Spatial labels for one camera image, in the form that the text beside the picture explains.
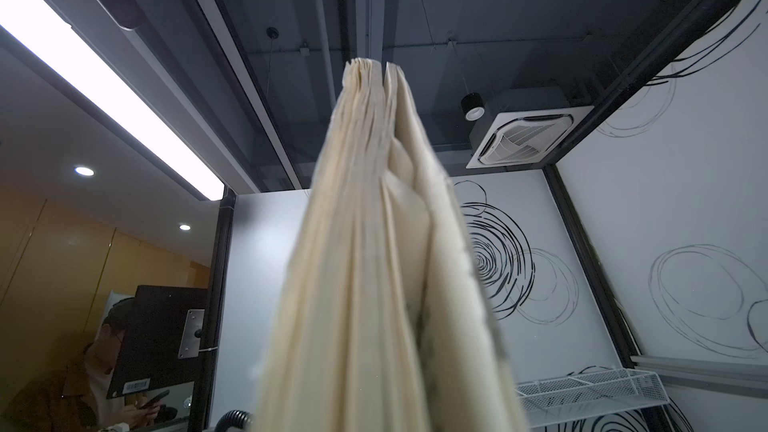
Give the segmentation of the dark blue book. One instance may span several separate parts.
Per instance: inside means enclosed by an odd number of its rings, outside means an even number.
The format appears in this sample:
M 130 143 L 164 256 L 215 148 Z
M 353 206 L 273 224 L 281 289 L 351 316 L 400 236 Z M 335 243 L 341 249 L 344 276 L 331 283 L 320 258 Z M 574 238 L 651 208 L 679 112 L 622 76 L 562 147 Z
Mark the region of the dark blue book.
M 251 427 L 529 427 L 453 182 L 393 63 L 346 65 Z

